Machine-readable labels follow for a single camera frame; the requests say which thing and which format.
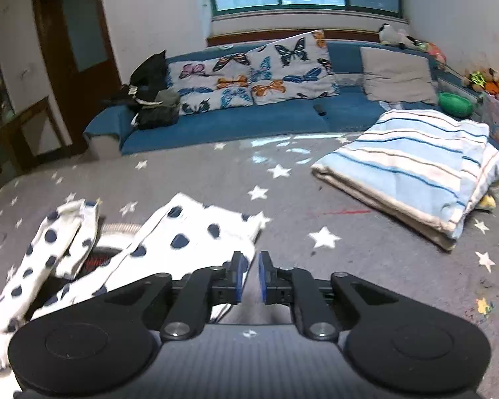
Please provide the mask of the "yellow orange toy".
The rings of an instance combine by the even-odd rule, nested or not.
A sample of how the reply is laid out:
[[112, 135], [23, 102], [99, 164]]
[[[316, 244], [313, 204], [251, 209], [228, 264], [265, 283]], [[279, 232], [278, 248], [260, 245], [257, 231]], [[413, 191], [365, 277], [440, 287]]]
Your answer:
[[475, 71], [466, 70], [462, 85], [477, 94], [487, 94], [495, 98], [499, 97], [499, 77], [497, 71], [492, 67]]

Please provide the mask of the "dark wooden side table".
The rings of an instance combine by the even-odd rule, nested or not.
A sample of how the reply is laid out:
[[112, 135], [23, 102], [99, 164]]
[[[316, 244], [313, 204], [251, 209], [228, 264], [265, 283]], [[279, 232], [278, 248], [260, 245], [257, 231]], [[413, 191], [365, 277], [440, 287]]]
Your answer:
[[60, 132], [57, 121], [52, 113], [49, 99], [46, 96], [24, 111], [15, 114], [7, 123], [0, 125], [0, 145], [6, 148], [13, 169], [19, 175], [36, 166], [35, 155], [26, 141], [22, 127], [39, 114], [44, 114], [47, 117], [54, 134], [57, 136], [60, 148], [64, 149], [66, 147], [65, 139]]

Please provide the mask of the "grey star patterned tablecloth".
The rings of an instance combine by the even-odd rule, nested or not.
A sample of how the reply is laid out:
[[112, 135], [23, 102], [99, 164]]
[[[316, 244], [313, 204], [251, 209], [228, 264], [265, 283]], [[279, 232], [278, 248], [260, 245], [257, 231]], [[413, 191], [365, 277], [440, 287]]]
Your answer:
[[473, 212], [451, 251], [315, 178], [312, 164], [348, 135], [301, 135], [63, 160], [0, 190], [0, 292], [38, 225], [71, 199], [98, 203], [102, 220], [140, 225], [176, 194], [265, 226], [256, 242], [278, 266], [326, 278], [334, 271], [385, 286], [476, 323], [492, 360], [480, 386], [499, 398], [499, 186], [496, 208]]

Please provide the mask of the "green round bowl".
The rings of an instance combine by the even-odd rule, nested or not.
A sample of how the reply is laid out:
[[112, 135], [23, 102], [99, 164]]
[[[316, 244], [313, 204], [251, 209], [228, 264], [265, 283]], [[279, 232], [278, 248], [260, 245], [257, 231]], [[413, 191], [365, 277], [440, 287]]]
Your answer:
[[438, 95], [438, 104], [444, 113], [456, 118], [468, 118], [473, 113], [472, 102], [466, 97], [453, 93], [440, 93]]

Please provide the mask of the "round black induction cooker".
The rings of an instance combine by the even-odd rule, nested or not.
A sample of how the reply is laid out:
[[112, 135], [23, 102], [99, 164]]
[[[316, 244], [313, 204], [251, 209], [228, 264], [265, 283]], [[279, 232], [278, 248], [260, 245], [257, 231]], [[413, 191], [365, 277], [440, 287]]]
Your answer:
[[44, 306], [44, 304], [64, 286], [75, 282], [76, 280], [89, 275], [100, 266], [110, 263], [110, 259], [120, 253], [120, 249], [111, 247], [95, 247], [86, 258], [78, 274], [73, 279], [63, 277], [49, 276], [40, 287], [35, 300], [29, 306], [25, 315], [25, 320], [30, 321], [35, 311]]

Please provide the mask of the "black bag on sofa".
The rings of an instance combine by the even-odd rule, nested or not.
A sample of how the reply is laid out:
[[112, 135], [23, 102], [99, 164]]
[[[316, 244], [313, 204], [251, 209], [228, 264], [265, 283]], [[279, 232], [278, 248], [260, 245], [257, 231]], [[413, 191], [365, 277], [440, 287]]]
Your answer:
[[129, 83], [105, 99], [104, 105], [125, 105], [133, 113], [131, 125], [149, 130], [176, 124], [180, 95], [168, 87], [166, 52], [151, 55], [130, 75]]

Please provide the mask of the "blue sofa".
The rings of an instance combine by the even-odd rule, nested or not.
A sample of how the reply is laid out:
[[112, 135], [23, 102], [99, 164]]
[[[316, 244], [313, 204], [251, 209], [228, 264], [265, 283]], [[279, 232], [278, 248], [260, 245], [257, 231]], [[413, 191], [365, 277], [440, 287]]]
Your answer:
[[114, 99], [91, 120], [83, 134], [95, 155], [107, 159], [251, 137], [363, 131], [383, 112], [362, 90], [363, 45], [363, 42], [328, 42], [332, 67], [338, 77], [338, 95], [184, 114], [170, 126], [151, 129], [133, 125], [138, 112], [135, 105]]

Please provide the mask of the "folded blue striped cloth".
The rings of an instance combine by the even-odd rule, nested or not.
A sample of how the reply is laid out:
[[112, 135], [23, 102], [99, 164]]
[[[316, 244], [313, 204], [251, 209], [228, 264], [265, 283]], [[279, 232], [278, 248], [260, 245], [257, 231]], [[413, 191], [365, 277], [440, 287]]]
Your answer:
[[499, 184], [499, 150], [485, 123], [392, 109], [317, 160], [312, 172], [452, 250], [466, 217]]

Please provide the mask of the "butterfly print pillow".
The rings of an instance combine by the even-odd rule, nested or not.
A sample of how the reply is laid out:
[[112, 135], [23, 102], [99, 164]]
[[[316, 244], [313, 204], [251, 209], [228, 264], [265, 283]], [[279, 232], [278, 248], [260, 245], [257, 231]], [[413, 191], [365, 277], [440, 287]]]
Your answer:
[[302, 33], [248, 52], [168, 65], [183, 115], [338, 95], [323, 31]]

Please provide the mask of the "white navy polka dot garment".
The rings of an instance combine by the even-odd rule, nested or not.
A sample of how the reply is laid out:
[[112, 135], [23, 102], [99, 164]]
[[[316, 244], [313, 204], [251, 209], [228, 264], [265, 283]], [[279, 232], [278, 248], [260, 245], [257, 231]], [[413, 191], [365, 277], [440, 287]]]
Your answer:
[[107, 234], [94, 241], [98, 206], [66, 203], [41, 223], [0, 294], [0, 398], [20, 392], [8, 347], [25, 324], [152, 274], [180, 279], [198, 268], [220, 266], [235, 251], [251, 260], [269, 219], [232, 212], [182, 193], [153, 212], [131, 237]]

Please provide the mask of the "dark wooden door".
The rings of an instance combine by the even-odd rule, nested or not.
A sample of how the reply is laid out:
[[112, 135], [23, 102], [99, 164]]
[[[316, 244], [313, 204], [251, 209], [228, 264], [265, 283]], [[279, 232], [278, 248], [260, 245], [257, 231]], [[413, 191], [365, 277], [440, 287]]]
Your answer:
[[101, 0], [32, 0], [38, 41], [70, 149], [121, 81]]

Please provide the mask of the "white plush toy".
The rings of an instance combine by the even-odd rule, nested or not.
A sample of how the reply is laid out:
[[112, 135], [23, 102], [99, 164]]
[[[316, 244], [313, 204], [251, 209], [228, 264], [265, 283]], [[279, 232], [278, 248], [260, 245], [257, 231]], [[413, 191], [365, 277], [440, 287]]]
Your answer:
[[408, 35], [405, 30], [396, 30], [390, 24], [382, 24], [379, 30], [380, 43], [389, 46], [395, 46], [400, 49], [410, 49], [420, 51], [421, 48], [417, 41], [412, 36]]

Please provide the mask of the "beige cushion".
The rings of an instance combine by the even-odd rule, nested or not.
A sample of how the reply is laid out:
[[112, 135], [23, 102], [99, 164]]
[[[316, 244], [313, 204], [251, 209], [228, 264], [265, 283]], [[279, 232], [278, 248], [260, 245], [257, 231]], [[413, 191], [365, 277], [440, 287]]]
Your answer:
[[428, 59], [361, 47], [363, 90], [375, 102], [438, 104]]

